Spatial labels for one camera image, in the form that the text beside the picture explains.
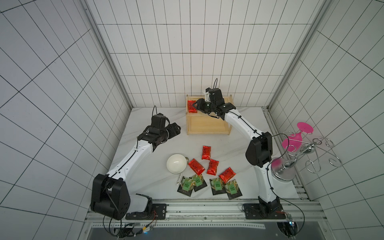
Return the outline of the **red tea bag one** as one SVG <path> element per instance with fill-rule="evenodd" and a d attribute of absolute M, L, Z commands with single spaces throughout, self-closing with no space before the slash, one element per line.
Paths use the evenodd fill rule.
<path fill-rule="evenodd" d="M 188 112 L 191 114 L 198 112 L 198 110 L 194 107 L 195 103 L 196 103 L 196 101 L 188 100 Z"/>

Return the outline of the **red tea bag two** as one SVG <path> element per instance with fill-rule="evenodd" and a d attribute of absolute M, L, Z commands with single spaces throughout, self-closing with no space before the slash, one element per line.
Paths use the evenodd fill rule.
<path fill-rule="evenodd" d="M 210 160 L 210 159 L 211 159 L 211 147 L 203 146 L 202 160 Z"/>

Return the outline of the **red tea bag three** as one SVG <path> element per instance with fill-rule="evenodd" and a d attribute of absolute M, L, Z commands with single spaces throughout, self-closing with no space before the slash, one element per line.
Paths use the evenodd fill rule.
<path fill-rule="evenodd" d="M 207 169 L 207 174 L 215 176 L 217 174 L 218 165 L 219 165 L 218 161 L 211 159 Z"/>

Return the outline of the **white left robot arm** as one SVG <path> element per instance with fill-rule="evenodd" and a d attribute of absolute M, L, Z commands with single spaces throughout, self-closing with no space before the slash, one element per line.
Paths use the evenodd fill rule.
<path fill-rule="evenodd" d="M 141 161 L 161 144 L 181 133 L 181 127 L 159 113 L 153 115 L 151 124 L 137 137 L 133 149 L 106 174 L 93 180 L 90 208 L 93 212 L 115 220 L 127 214 L 148 217 L 152 214 L 152 198 L 129 193 L 129 181 Z"/>

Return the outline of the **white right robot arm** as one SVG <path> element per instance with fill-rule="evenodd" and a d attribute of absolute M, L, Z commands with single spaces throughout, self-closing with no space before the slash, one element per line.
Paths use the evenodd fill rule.
<path fill-rule="evenodd" d="M 259 186 L 259 211 L 265 217 L 273 215 L 281 206 L 275 194 L 270 163 L 273 155 L 273 137 L 247 121 L 232 103 L 226 103 L 219 88 L 207 88 L 205 97 L 194 103 L 194 108 L 209 116 L 221 118 L 249 141 L 245 156 L 255 167 Z"/>

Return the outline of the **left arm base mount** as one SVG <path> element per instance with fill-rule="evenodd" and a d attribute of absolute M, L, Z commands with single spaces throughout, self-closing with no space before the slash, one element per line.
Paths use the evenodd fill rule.
<path fill-rule="evenodd" d="M 146 195 L 131 196 L 126 220 L 164 220 L 167 213 L 167 204 L 157 204 Z"/>

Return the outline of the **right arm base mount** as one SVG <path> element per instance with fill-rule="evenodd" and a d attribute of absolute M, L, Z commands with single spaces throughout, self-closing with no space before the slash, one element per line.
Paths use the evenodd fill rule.
<path fill-rule="evenodd" d="M 259 197 L 258 204 L 243 204 L 242 210 L 247 220 L 285 220 L 286 215 L 280 198 L 276 197 L 272 202 L 265 202 Z"/>

